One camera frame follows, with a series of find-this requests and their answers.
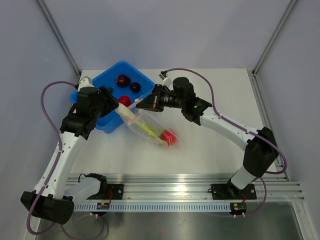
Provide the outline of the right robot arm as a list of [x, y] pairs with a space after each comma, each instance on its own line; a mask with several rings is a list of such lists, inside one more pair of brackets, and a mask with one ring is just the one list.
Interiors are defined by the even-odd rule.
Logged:
[[273, 132], [236, 123], [214, 110], [213, 105], [196, 96], [194, 86], [186, 77], [173, 80], [173, 89], [157, 84], [151, 94], [139, 102], [138, 109], [163, 112], [164, 108], [180, 109], [190, 122], [214, 130], [244, 151], [242, 166], [222, 188], [222, 195], [239, 198], [248, 184], [262, 177], [278, 157]]

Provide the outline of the red apple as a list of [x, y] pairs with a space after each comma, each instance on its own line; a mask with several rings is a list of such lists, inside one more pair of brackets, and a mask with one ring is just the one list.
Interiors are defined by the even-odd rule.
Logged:
[[168, 146], [173, 146], [178, 141], [177, 135], [172, 129], [164, 130], [160, 134], [160, 139], [164, 141]]

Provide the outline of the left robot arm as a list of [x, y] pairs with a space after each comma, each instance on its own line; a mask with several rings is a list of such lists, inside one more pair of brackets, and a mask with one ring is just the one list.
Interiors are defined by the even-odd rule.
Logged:
[[78, 87], [77, 102], [62, 120], [57, 147], [42, 178], [32, 191], [24, 191], [20, 201], [31, 217], [64, 225], [73, 215], [76, 205], [87, 199], [110, 196], [105, 176], [90, 173], [84, 180], [65, 190], [76, 156], [87, 142], [100, 118], [119, 106], [118, 100], [105, 86]]

